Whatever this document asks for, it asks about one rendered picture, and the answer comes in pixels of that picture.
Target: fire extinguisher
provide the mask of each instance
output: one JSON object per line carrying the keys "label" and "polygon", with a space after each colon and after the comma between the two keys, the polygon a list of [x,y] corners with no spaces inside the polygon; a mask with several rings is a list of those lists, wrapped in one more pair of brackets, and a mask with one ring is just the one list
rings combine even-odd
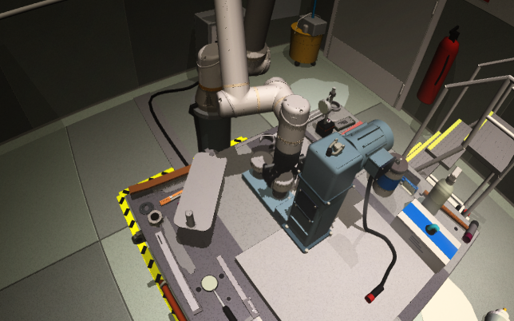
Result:
{"label": "fire extinguisher", "polygon": [[457,38],[460,33],[457,29],[459,29],[459,26],[451,29],[449,37],[445,37],[439,43],[436,54],[430,63],[429,71],[426,72],[421,87],[417,91],[417,99],[427,105],[432,104],[436,99],[439,89],[441,89],[446,75],[448,75],[453,61],[459,52]]}

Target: magnifying glass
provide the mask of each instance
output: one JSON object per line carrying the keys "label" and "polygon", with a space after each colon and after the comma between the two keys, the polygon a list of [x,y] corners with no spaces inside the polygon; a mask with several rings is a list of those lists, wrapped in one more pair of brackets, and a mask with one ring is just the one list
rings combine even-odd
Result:
{"label": "magnifying glass", "polygon": [[219,302],[221,303],[221,306],[223,307],[223,313],[227,316],[227,319],[229,321],[237,321],[234,314],[232,313],[232,310],[223,303],[219,295],[216,293],[215,290],[217,287],[218,279],[215,276],[207,275],[202,279],[202,288],[207,292],[214,292]]}

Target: teal knob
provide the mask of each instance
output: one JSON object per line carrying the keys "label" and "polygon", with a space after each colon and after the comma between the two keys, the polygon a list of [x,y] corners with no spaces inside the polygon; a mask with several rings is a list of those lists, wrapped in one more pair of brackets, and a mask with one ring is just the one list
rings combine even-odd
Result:
{"label": "teal knob", "polygon": [[439,227],[437,224],[431,224],[426,226],[426,232],[429,233],[431,236],[436,234],[439,231]]}

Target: tiled floor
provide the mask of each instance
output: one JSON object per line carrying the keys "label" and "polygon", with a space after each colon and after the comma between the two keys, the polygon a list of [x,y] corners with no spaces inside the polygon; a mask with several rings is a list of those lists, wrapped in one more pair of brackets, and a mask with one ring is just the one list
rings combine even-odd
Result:
{"label": "tiled floor", "polygon": [[[360,120],[388,123],[395,136],[393,148],[403,152],[419,126],[416,122],[402,111],[378,105],[383,102],[379,97],[321,53],[315,67],[294,67],[288,50],[272,48],[270,70],[252,77],[251,85],[282,77],[312,109],[335,87],[335,100]],[[130,240],[116,195],[170,167],[132,99],[190,83],[195,76],[190,71],[170,77],[0,145],[1,320],[172,319]],[[169,101],[162,110],[165,121],[173,124],[190,153],[196,151],[187,115],[193,94],[162,97]],[[232,136],[252,137],[276,125],[272,113],[239,117],[232,120]],[[481,179],[461,160],[457,165],[464,173],[455,193],[465,200]],[[442,178],[448,171],[441,168],[435,175]],[[514,250],[507,245],[514,242],[514,208],[492,192],[472,217],[480,221],[480,239],[450,278],[482,320],[499,307],[514,310],[509,273]]]}

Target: orange box cutter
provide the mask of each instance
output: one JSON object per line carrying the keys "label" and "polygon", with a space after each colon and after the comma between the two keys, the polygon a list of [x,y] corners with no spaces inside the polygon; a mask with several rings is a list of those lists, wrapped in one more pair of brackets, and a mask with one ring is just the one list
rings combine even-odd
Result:
{"label": "orange box cutter", "polygon": [[163,206],[169,202],[171,202],[172,200],[176,200],[177,198],[180,197],[180,195],[182,195],[182,191],[179,191],[179,192],[176,192],[175,194],[171,195],[171,196],[168,196],[166,197],[165,199],[161,200],[159,203],[160,203],[160,206]]}

